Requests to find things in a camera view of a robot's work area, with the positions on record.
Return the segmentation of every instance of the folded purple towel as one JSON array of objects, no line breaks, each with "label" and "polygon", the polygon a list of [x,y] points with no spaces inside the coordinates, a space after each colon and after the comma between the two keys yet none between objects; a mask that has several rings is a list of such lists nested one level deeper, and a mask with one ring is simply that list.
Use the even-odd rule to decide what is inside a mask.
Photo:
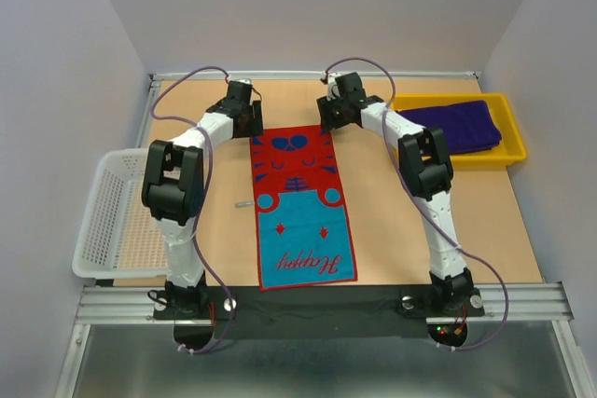
[{"label": "folded purple towel", "polygon": [[502,134],[483,100],[401,111],[404,118],[444,131],[450,154],[474,153],[498,146]]}]

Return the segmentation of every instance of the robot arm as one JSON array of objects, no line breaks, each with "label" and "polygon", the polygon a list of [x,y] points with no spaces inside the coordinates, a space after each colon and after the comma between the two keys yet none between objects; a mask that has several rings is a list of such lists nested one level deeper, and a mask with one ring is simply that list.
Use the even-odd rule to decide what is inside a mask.
[{"label": "robot arm", "polygon": [[[209,135],[212,150],[233,138],[263,134],[261,102],[250,103],[250,81],[230,81],[225,98],[207,109],[198,123]],[[155,141],[147,154],[141,200],[156,219],[168,258],[167,281],[194,288],[203,265],[193,246],[196,219],[203,204],[205,138],[197,128],[170,142]],[[166,173],[179,171],[179,176]]]},{"label": "robot arm", "polygon": [[[379,97],[367,96],[356,73],[331,74],[327,84],[327,96],[317,100],[324,129],[334,130],[356,123],[383,136],[385,103]],[[398,149],[400,173],[413,200],[456,240],[450,199],[453,169],[443,132],[426,129],[394,111],[387,114],[386,125],[387,141]],[[423,152],[430,158],[423,160]],[[458,250],[426,219],[423,227],[430,251],[432,284],[441,307],[452,309],[462,304],[474,288],[470,271]]]}]

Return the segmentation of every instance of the gray wall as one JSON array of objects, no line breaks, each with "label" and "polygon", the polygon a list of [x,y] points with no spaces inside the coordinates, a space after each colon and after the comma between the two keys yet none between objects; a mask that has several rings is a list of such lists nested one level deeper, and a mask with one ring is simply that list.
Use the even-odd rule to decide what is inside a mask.
[{"label": "gray wall", "polygon": [[100,156],[133,142],[146,70],[109,0],[0,0],[0,396],[52,396]]},{"label": "gray wall", "polygon": [[597,377],[597,0],[524,0],[482,85],[513,103],[529,159],[512,183],[541,270],[563,281]]},{"label": "gray wall", "polygon": [[362,55],[399,70],[478,70],[522,0],[112,0],[152,73],[205,63],[318,70]]}]

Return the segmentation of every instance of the white basket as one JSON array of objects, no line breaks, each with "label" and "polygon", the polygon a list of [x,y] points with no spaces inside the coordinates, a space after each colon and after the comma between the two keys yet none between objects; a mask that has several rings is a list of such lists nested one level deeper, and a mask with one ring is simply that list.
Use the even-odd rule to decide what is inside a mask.
[{"label": "white basket", "polygon": [[165,275],[161,234],[141,203],[147,148],[106,154],[98,165],[73,271],[79,277],[130,279]]}]

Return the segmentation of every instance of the wooden work surface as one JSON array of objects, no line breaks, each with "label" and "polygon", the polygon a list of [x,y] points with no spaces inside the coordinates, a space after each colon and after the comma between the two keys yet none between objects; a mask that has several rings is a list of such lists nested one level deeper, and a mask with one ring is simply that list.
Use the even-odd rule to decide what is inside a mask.
[{"label": "wooden work surface", "polygon": [[[398,79],[399,92],[479,92],[475,80]],[[172,82],[163,82],[162,91]],[[364,81],[368,94],[388,98],[387,80]],[[315,99],[326,89],[318,80],[262,80],[265,128],[319,123]],[[158,114],[199,120],[203,111],[222,98],[226,85],[216,80],[182,83],[159,105]],[[168,140],[187,125],[154,121],[148,142]],[[349,126],[333,131],[334,148],[344,189],[358,281],[349,284],[429,283],[429,250],[422,218],[402,190],[383,141],[376,134]],[[248,139],[221,145],[198,230],[206,259],[228,285],[256,286],[257,237],[253,207],[236,202],[253,200]],[[452,212],[459,241],[472,254],[489,261],[507,282],[541,282],[521,213],[506,169],[457,171]],[[496,282],[480,263],[466,260],[477,283]],[[208,276],[208,284],[215,284]],[[163,285],[163,279],[115,281],[115,285]]]}]

